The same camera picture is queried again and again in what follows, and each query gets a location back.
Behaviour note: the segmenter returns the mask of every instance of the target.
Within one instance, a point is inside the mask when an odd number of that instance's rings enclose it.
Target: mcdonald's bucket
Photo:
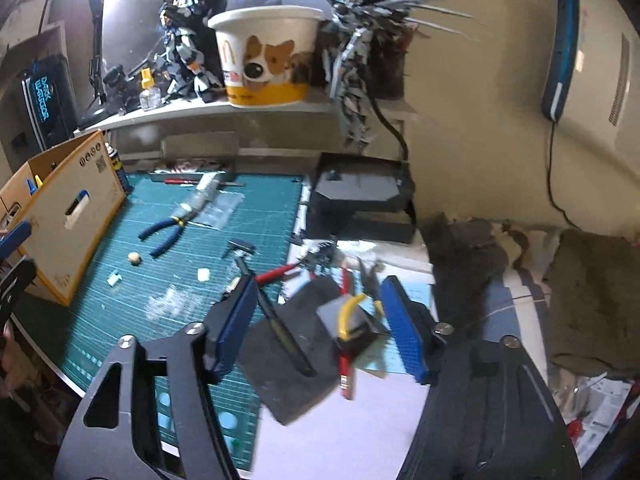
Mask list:
[[[322,16],[309,7],[267,6],[211,18],[229,102],[244,108],[302,101]]]

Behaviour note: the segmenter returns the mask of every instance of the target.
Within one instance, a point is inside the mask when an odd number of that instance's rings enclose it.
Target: dog nose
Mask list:
[[[264,72],[264,69],[257,63],[247,63],[244,67],[244,75],[249,79],[258,79],[262,75],[262,72]]]

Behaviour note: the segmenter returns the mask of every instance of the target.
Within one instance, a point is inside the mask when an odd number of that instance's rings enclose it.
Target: white appliance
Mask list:
[[[640,175],[640,37],[617,0],[558,0],[542,108]]]

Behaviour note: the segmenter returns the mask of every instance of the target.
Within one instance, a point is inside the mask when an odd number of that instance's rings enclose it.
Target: cardboard box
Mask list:
[[[27,179],[43,185],[30,194]],[[31,224],[7,262],[32,258],[38,277],[27,292],[69,306],[95,247],[125,199],[101,131],[31,158],[0,190],[0,228]]]

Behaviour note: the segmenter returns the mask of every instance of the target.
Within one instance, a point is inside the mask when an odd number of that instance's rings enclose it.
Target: appliance vent grille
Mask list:
[[[616,98],[611,107],[609,122],[614,126],[618,126],[622,105],[625,102],[626,85],[629,81],[629,61],[631,55],[631,45],[626,36],[622,35],[622,55],[620,56],[620,74],[618,74],[618,88],[616,89]]]

